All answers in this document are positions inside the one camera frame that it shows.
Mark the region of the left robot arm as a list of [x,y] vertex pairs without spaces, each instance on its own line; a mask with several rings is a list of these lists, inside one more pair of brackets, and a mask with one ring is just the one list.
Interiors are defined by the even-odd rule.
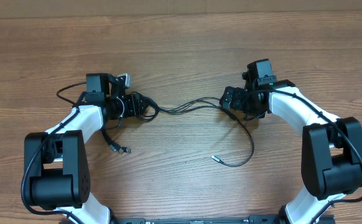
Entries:
[[118,223],[112,209],[91,193],[85,144],[99,131],[114,152],[129,153],[106,132],[109,120],[138,116],[145,109],[137,93],[126,94],[127,73],[89,73],[86,91],[56,126],[24,139],[21,199],[35,215],[64,215],[72,223]]

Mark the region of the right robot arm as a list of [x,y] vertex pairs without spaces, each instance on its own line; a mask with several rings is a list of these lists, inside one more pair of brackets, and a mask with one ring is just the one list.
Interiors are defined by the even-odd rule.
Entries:
[[243,88],[228,86],[223,109],[242,111],[245,120],[274,114],[302,136],[303,187],[277,215],[249,216],[250,223],[334,223],[326,211],[337,203],[362,201],[362,128],[307,99],[289,80],[278,80],[268,59],[248,64]]

